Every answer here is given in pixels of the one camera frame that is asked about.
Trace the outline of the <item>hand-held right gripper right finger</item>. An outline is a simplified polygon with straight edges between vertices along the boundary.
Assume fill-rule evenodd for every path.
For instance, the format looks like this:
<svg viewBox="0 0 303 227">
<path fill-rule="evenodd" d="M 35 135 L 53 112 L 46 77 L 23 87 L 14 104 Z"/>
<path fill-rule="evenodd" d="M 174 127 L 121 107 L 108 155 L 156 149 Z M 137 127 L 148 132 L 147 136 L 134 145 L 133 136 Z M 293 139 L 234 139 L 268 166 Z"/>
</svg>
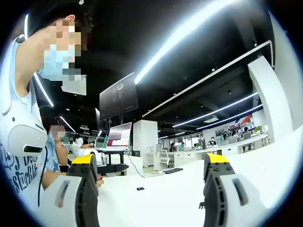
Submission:
<svg viewBox="0 0 303 227">
<path fill-rule="evenodd" d="M 222 155 L 206 154 L 204 183 L 205 227 L 258 227 L 266 217 L 257 188 Z"/>
</svg>

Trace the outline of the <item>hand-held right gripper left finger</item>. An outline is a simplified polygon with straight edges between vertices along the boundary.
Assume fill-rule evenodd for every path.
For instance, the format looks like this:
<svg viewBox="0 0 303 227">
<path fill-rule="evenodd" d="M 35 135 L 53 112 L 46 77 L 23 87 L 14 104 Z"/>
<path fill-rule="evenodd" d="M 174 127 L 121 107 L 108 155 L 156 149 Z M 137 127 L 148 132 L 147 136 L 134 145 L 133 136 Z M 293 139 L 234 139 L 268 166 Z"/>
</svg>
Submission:
<svg viewBox="0 0 303 227">
<path fill-rule="evenodd" d="M 98 227 L 98 173 L 94 154 L 72 161 L 45 190 L 39 205 L 44 227 Z"/>
</svg>

